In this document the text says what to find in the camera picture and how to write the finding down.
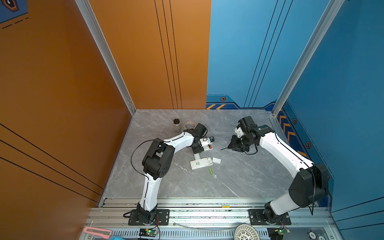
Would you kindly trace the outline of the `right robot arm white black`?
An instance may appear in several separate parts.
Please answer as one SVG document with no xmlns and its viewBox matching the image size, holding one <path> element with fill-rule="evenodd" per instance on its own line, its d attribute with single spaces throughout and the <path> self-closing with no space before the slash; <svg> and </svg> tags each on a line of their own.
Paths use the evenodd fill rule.
<svg viewBox="0 0 384 240">
<path fill-rule="evenodd" d="M 266 223 L 279 223 L 288 212 L 314 207 L 316 201 L 329 195 L 329 174 L 324 164 L 314 164 L 281 140 L 272 128 L 258 126 L 248 116 L 239 120 L 228 148 L 249 154 L 251 145 L 267 150 L 293 177 L 286 194 L 265 204 L 262 220 Z"/>
</svg>

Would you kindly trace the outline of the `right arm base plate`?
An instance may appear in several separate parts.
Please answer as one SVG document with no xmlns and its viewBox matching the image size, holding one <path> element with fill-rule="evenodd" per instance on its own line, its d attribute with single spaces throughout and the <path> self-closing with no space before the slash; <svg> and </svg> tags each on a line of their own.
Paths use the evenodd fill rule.
<svg viewBox="0 0 384 240">
<path fill-rule="evenodd" d="M 292 224 L 291 218 L 288 213 L 278 216 L 272 222 L 268 222 L 262 209 L 249 209 L 248 210 L 250 223 L 252 226 L 290 226 Z"/>
</svg>

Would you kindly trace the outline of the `small white remote control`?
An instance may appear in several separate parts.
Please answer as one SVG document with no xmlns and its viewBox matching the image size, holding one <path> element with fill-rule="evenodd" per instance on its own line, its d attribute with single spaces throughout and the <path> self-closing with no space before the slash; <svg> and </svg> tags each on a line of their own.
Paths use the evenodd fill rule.
<svg viewBox="0 0 384 240">
<path fill-rule="evenodd" d="M 211 143 L 203 143 L 202 144 L 202 148 L 203 148 L 203 151 L 209 151 L 209 150 L 212 150 L 213 149 L 213 146 Z"/>
</svg>

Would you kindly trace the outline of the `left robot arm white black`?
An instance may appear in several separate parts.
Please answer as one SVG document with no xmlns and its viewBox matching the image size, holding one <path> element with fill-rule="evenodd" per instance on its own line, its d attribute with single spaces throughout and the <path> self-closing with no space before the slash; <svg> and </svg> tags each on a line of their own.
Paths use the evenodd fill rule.
<svg viewBox="0 0 384 240">
<path fill-rule="evenodd" d="M 214 137 L 207 136 L 207 128 L 197 124 L 193 129 L 182 131 L 170 139 L 156 138 L 144 155 L 142 166 L 145 184 L 143 194 L 137 208 L 131 213 L 135 221 L 145 225 L 157 222 L 158 192 L 163 177 L 168 173 L 174 154 L 184 148 L 191 148 L 194 155 L 211 149 Z"/>
</svg>

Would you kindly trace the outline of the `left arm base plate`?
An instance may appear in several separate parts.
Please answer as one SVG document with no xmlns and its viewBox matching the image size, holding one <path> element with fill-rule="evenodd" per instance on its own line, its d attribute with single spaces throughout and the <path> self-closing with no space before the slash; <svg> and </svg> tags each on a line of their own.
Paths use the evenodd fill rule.
<svg viewBox="0 0 384 240">
<path fill-rule="evenodd" d="M 167 226 L 170 219 L 170 210 L 159 209 L 150 212 L 144 210 L 133 210 L 130 213 L 129 226 Z"/>
</svg>

